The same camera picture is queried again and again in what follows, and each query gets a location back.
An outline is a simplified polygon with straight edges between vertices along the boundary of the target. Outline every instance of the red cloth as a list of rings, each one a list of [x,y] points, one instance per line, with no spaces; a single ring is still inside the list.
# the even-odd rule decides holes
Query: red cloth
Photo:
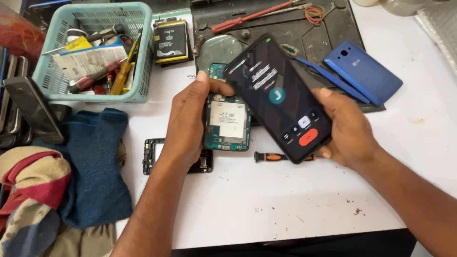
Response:
[[[18,163],[16,163],[9,171],[2,177],[3,184],[16,184],[17,175],[26,167],[30,166],[37,160],[52,156],[54,158],[62,158],[58,152],[48,151],[31,155]],[[53,209],[57,209],[64,196],[65,188],[71,178],[71,173],[66,176],[56,179],[47,183],[33,185],[24,188],[17,188],[17,190],[10,194],[5,205],[0,209],[0,232],[6,227],[8,217],[13,211],[21,205],[25,200],[32,198],[39,203],[48,205]]]

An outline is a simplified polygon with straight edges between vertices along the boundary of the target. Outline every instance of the blue brush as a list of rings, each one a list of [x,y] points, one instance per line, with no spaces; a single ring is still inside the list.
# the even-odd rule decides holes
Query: blue brush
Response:
[[[282,44],[281,48],[282,48],[282,50],[284,50],[284,53],[288,57],[290,57],[292,59],[295,59],[295,60],[297,60],[297,61],[299,61],[301,63],[304,63],[307,66],[313,67],[324,78],[330,80],[333,84],[337,85],[340,89],[346,91],[348,94],[350,94],[351,96],[353,96],[357,100],[362,101],[362,102],[364,102],[366,104],[370,103],[370,100],[368,100],[368,98],[364,97],[361,93],[359,93],[359,91],[357,91],[355,88],[353,88],[352,86],[348,85],[344,81],[340,80],[339,78],[335,77],[330,72],[326,71],[324,68],[320,67],[319,65],[317,65],[315,63],[308,62],[307,60],[304,60],[304,59],[302,59],[300,57],[296,57],[297,52],[298,52],[298,50],[296,48],[294,48],[294,47],[292,47],[290,45],[287,45],[287,44]]]

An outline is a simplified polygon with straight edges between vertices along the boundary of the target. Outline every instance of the call screen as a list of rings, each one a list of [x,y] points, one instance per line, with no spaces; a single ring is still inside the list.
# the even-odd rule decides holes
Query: call screen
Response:
[[[329,139],[331,120],[273,38],[253,43],[224,75],[293,162]]]

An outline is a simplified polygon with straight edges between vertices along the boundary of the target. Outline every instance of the table surface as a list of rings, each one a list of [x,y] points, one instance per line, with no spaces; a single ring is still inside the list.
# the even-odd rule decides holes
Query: table surface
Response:
[[[457,79],[413,17],[352,3],[367,52],[404,82],[384,112],[370,113],[375,138],[393,156],[457,197]],[[178,17],[191,20],[190,14]],[[75,110],[128,112],[128,158],[121,173],[137,203],[146,139],[166,134],[171,100],[195,75],[195,63],[153,68],[146,104],[76,103]],[[173,249],[241,244],[404,228],[390,205],[357,173],[329,160],[300,165],[254,163],[254,152],[281,152],[264,128],[249,151],[214,151],[214,170],[186,176]],[[118,235],[126,220],[117,223]]]

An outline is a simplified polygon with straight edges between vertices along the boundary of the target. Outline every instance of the striped cloth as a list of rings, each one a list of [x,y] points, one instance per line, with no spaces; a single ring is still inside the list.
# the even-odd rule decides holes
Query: striped cloth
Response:
[[[0,156],[1,183],[11,186],[0,210],[0,256],[38,256],[52,244],[70,176],[69,163],[48,148],[16,147]]]

